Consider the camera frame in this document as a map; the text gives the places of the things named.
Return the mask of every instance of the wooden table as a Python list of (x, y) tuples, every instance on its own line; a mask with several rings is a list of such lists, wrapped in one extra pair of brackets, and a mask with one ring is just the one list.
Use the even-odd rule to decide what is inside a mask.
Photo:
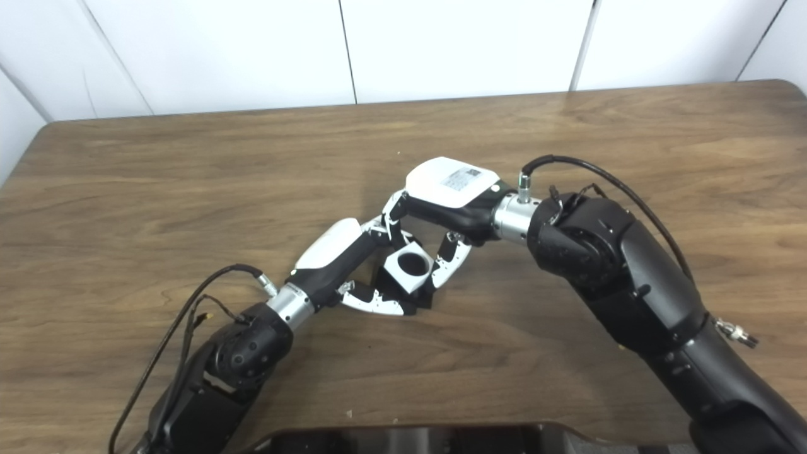
[[(592, 160), (643, 195), (707, 306), (762, 339), (737, 347), (742, 357), (807, 415), (807, 101), (784, 82), (747, 82), (50, 124), (0, 191), (4, 451), (105, 449), (157, 341), (215, 269), (252, 263), (281, 281), (334, 221), (374, 216), (426, 159), (513, 180), (544, 153)], [(592, 180), (557, 165), (533, 186)], [(440, 229), (405, 225), (435, 251)], [(238, 309), (261, 299), (239, 276), (211, 293)], [(157, 367), (121, 451), (177, 352)], [(526, 250), (492, 243), (431, 311), (338, 307), (311, 319), (239, 438), (516, 422), (645, 443), (685, 440), (688, 424), (567, 285)]]

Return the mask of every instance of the metal fitting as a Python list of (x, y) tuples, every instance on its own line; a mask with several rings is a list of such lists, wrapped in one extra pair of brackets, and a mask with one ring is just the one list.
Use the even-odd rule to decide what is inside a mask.
[(266, 290), (266, 293), (269, 295), (269, 298), (274, 298), (278, 295), (278, 288), (275, 287), (274, 284), (272, 284), (272, 281), (269, 280), (269, 278), (266, 277), (266, 275), (259, 275), (255, 279), (261, 285), (261, 287), (263, 287), (263, 289)]
[(518, 174), (518, 203), (528, 204), (530, 202), (530, 177), (526, 174)]
[(740, 325), (724, 322), (722, 318), (713, 318), (712, 323), (714, 323), (714, 327), (729, 340), (737, 341), (750, 348), (755, 348), (759, 345), (759, 340), (748, 334)]

